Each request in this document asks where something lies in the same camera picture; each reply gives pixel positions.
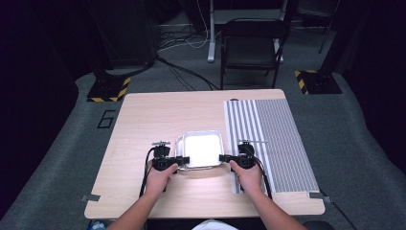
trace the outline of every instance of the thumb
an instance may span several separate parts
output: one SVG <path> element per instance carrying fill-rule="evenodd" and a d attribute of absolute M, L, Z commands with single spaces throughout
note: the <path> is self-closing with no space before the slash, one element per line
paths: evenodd
<path fill-rule="evenodd" d="M 244 171 L 244 169 L 243 169 L 242 167 L 240 167 L 240 166 L 237 164 L 237 162 L 234 161 L 234 160 L 231 160 L 231 161 L 229 162 L 229 164 L 230 164 L 231 168 L 232 168 L 237 174 L 241 174 L 241 173 Z"/>
<path fill-rule="evenodd" d="M 168 173 L 168 176 L 170 176 L 170 175 L 172 175 L 173 173 L 175 173 L 175 171 L 177 170 L 177 168 L 178 168 L 178 164 L 173 164 L 173 165 L 171 165 L 169 168 L 167 168 L 167 169 L 165 170 L 165 172 Z"/>

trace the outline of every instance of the striped panel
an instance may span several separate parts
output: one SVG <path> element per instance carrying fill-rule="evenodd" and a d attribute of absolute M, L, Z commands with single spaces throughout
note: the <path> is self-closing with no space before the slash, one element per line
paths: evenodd
<path fill-rule="evenodd" d="M 231 150 L 227 154 L 238 155 L 239 141 L 250 140 L 273 193 L 318 191 L 286 99 L 228 101 L 224 110 Z"/>

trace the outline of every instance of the tripod base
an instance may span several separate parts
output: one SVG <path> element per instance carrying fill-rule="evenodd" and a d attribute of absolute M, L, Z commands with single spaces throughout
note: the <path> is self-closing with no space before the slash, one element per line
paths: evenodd
<path fill-rule="evenodd" d="M 105 81 L 96 80 L 87 94 L 87 102 L 104 103 L 120 101 L 125 95 L 125 91 L 130 82 L 130 78 L 112 78 L 109 86 Z"/>
<path fill-rule="evenodd" d="M 295 71 L 296 79 L 303 94 L 341 94 L 343 93 L 334 77 L 321 75 L 314 70 Z"/>

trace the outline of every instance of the hand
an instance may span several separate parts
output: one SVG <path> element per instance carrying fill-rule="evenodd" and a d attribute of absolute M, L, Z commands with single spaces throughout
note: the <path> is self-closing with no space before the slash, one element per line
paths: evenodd
<path fill-rule="evenodd" d="M 178 165 L 173 164 L 164 171 L 157 171 L 152 167 L 152 160 L 148 162 L 148 170 L 150 169 L 147 177 L 145 195 L 159 197 L 164 191 L 167 184 L 170 182 L 170 176 L 177 170 Z"/>
<path fill-rule="evenodd" d="M 245 170 L 240 167 L 237 162 L 230 161 L 231 168 L 236 172 L 238 176 L 239 183 L 244 188 L 245 193 L 249 196 L 261 192 L 263 193 L 260 184 L 262 181 L 262 173 L 260 172 L 259 166 L 256 164 L 253 168 Z"/>

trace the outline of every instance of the gray floor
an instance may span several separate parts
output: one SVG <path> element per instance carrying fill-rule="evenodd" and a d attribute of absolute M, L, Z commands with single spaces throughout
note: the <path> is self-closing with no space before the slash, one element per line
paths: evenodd
<path fill-rule="evenodd" d="M 317 54 L 319 33 L 292 31 L 284 50 L 277 81 L 289 102 L 319 186 L 350 217 L 358 229 L 406 229 L 405 175 L 386 157 L 371 137 L 362 110 L 345 80 L 335 74 L 343 94 L 303 95 L 295 70 L 320 68 L 324 52 Z M 178 46 L 159 52 L 167 61 L 193 70 L 219 85 L 219 50 L 214 63 L 207 62 L 208 43 L 202 48 Z M 127 72 L 128 69 L 114 71 Z M 202 80 L 179 72 L 196 90 L 209 90 Z M 75 109 L 48 154 L 24 190 L 0 222 L 0 229 L 85 229 L 86 203 L 112 128 L 97 128 L 107 109 L 114 118 L 122 102 L 87 103 L 93 75 L 77 80 L 79 98 Z M 237 89 L 239 86 L 228 86 Z M 169 68 L 155 62 L 152 68 L 131 79 L 127 93 L 187 91 Z M 300 222 L 319 219 L 335 229 L 350 229 L 331 204 L 317 217 L 296 217 Z"/>

